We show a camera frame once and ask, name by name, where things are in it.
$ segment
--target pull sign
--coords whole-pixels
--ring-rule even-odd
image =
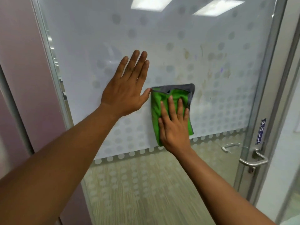
[[[266,120],[267,119],[265,118],[260,123],[260,129],[259,129],[258,134],[257,134],[256,145],[261,143],[261,140],[262,140],[262,137],[263,137],[263,131],[265,129]]]

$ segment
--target microfiber cloth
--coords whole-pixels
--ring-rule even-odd
[[[153,87],[151,91],[151,113],[152,113],[152,123],[155,132],[156,141],[159,146],[163,146],[160,141],[159,136],[159,126],[158,126],[158,118],[161,117],[160,110],[160,102],[163,101],[167,112],[169,113],[169,105],[168,98],[172,95],[175,109],[177,112],[178,99],[182,99],[183,103],[183,113],[186,108],[190,108],[190,104],[192,102],[192,98],[195,92],[194,84],[186,84],[186,85],[165,85],[160,87]],[[193,135],[193,128],[188,121],[188,132],[189,135]]]

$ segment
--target person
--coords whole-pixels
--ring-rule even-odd
[[[121,60],[93,113],[0,180],[1,225],[55,223],[114,124],[148,100],[150,88],[140,94],[149,61],[147,52],[137,61],[139,55],[136,50],[129,63],[128,57]],[[161,103],[161,141],[193,181],[215,223],[274,225],[193,151],[188,135],[189,109],[183,111],[181,99],[177,113],[172,97],[168,103],[170,115]]]

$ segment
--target forearm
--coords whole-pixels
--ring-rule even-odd
[[[176,158],[196,186],[217,225],[273,225],[263,213],[241,197],[212,170],[191,148]]]
[[[1,224],[5,218],[12,224],[54,222],[116,121],[100,107],[4,177]],[[22,213],[16,217],[15,212]]]

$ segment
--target silver handle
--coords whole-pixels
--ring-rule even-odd
[[[228,144],[228,145],[224,145],[222,147],[222,150],[225,153],[228,153],[228,152],[231,153],[230,151],[227,150],[227,148],[234,147],[234,146],[241,146],[241,144],[240,143],[231,143],[231,144]]]
[[[269,159],[267,157],[265,157],[264,155],[260,154],[258,151],[259,151],[259,149],[257,149],[257,148],[254,149],[255,154],[258,157],[262,158],[262,160],[260,160],[260,161],[257,161],[257,162],[247,162],[247,161],[245,161],[243,159],[239,159],[238,161],[241,164],[243,164],[245,166],[250,166],[250,167],[257,167],[257,166],[261,166],[261,165],[264,165],[264,164],[268,163]]]

